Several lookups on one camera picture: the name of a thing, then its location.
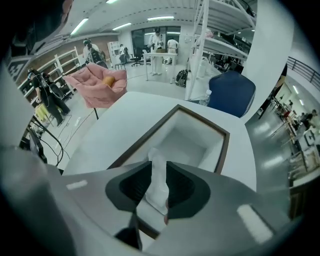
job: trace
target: desk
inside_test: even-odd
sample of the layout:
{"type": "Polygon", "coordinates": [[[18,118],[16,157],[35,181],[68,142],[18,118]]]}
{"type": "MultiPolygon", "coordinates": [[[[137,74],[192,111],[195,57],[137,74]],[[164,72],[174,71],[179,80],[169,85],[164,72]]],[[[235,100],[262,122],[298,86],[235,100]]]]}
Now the desk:
{"type": "Polygon", "coordinates": [[[189,101],[140,92],[127,92],[99,118],[82,139],[63,175],[107,169],[177,104],[230,133],[221,174],[256,191],[254,153],[247,129],[241,119],[189,101]]]}
{"type": "Polygon", "coordinates": [[[172,58],[172,76],[170,80],[170,84],[173,83],[175,79],[175,69],[176,69],[176,57],[177,53],[155,53],[155,52],[150,52],[150,53],[144,53],[143,54],[143,63],[145,66],[145,75],[146,75],[146,80],[148,81],[148,69],[147,69],[147,59],[146,57],[151,57],[151,70],[152,70],[152,75],[154,75],[154,60],[152,57],[171,57],[172,58]]]}

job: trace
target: sneaker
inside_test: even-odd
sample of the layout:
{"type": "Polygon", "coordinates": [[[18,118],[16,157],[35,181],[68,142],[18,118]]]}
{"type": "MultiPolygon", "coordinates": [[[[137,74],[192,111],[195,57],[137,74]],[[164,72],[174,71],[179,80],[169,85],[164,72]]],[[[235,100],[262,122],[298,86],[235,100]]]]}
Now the sneaker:
{"type": "Polygon", "coordinates": [[[65,121],[65,120],[62,119],[62,122],[61,122],[61,123],[58,123],[57,127],[60,127],[64,121],[65,121]]]}

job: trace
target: gray floor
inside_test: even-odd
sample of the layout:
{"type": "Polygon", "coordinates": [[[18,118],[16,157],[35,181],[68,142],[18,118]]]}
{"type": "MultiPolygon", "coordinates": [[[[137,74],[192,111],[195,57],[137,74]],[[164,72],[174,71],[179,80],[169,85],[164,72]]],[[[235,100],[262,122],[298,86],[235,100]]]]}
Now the gray floor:
{"type": "Polygon", "coordinates": [[[257,192],[270,204],[288,213],[290,199],[287,159],[291,156],[292,145],[282,146],[289,139],[284,129],[271,136],[281,124],[281,119],[270,107],[261,119],[255,114],[246,123],[246,128],[254,153],[257,192]]]}

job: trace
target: floor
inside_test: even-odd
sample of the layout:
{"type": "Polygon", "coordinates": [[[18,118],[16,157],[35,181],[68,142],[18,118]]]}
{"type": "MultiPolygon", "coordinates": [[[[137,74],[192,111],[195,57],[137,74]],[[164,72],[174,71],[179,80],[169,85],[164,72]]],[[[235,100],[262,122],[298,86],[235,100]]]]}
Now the floor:
{"type": "Polygon", "coordinates": [[[290,144],[282,146],[289,139],[284,130],[271,136],[281,124],[281,119],[269,107],[261,119],[255,114],[245,126],[254,154],[257,192],[270,204],[288,213],[288,158],[292,148],[290,144]]]}
{"type": "MultiPolygon", "coordinates": [[[[151,66],[148,65],[147,68],[148,72],[151,72],[151,66]]],[[[169,75],[170,65],[163,65],[162,68],[162,75],[150,75],[149,81],[146,81],[144,65],[131,67],[131,65],[127,64],[127,90],[129,92],[150,93],[183,100],[185,98],[185,88],[169,83],[171,78],[171,75],[169,75]]],[[[175,73],[177,74],[182,69],[184,69],[183,66],[177,65],[175,73]]],[[[97,121],[93,110],[86,107],[83,98],[78,93],[69,99],[66,104],[71,111],[61,127],[56,127],[56,120],[52,121],[53,126],[50,125],[48,127],[68,153],[68,155],[63,155],[58,165],[60,169],[64,169],[67,166],[69,157],[72,157],[84,135],[97,121]]],[[[105,111],[108,111],[108,109],[97,109],[98,116],[105,111]]],[[[273,131],[281,125],[281,120],[271,108],[268,109],[262,119],[259,120],[258,117],[257,114],[254,115],[246,124],[254,151],[257,192],[262,194],[270,204],[282,209],[284,212],[288,212],[289,190],[287,173],[289,163],[287,159],[291,155],[291,149],[290,145],[281,147],[282,141],[285,141],[288,135],[283,132],[270,138],[273,131]]],[[[52,147],[55,154],[59,154],[60,147],[49,134],[44,133],[41,138],[52,147]]],[[[57,156],[44,143],[43,148],[48,163],[55,165],[57,156]]]]}
{"type": "MultiPolygon", "coordinates": [[[[176,65],[175,67],[175,77],[178,72],[184,67],[181,65],[176,65]]],[[[128,92],[141,92],[149,93],[155,95],[161,95],[176,99],[185,99],[186,89],[175,85],[175,82],[170,84],[171,78],[171,65],[162,65],[162,75],[151,75],[151,66],[147,65],[147,70],[149,73],[149,81],[146,81],[146,67],[144,65],[131,67],[130,64],[126,65],[127,71],[127,91],[128,92]]],[[[58,138],[63,148],[67,154],[63,155],[58,168],[64,170],[68,164],[69,157],[78,147],[83,136],[87,133],[90,127],[97,121],[93,109],[87,108],[84,99],[79,93],[66,101],[66,104],[70,108],[70,113],[65,117],[63,124],[57,127],[57,122],[54,119],[52,121],[53,125],[49,125],[48,130],[58,138]]],[[[98,108],[98,116],[102,115],[106,108],[98,108]]],[[[57,156],[59,154],[60,146],[48,133],[44,133],[41,137],[43,141],[48,143],[42,143],[44,154],[47,157],[47,161],[51,165],[56,165],[57,156]]]]}

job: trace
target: ceiling light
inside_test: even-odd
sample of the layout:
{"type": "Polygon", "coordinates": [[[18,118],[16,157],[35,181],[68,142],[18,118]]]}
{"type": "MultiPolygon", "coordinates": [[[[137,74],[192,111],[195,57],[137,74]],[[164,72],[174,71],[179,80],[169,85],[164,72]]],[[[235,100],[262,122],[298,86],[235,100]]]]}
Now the ceiling light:
{"type": "Polygon", "coordinates": [[[153,18],[148,18],[148,21],[155,21],[155,20],[172,20],[175,17],[173,16],[162,16],[162,17],[153,17],[153,18]]]}
{"type": "Polygon", "coordinates": [[[81,20],[78,26],[76,26],[75,29],[71,32],[71,35],[75,34],[82,27],[82,25],[86,23],[87,20],[89,20],[89,18],[84,18],[83,20],[81,20]]]}
{"type": "Polygon", "coordinates": [[[293,89],[295,90],[296,94],[299,94],[297,88],[293,85],[293,89]]]}
{"type": "Polygon", "coordinates": [[[117,27],[113,28],[112,30],[118,30],[118,29],[121,29],[123,27],[130,26],[130,25],[131,25],[131,23],[129,22],[129,23],[123,24],[121,26],[117,26],[117,27]]]}
{"type": "Polygon", "coordinates": [[[117,1],[117,0],[106,0],[106,3],[107,3],[107,4],[112,4],[112,3],[114,3],[115,1],[117,1]]]}

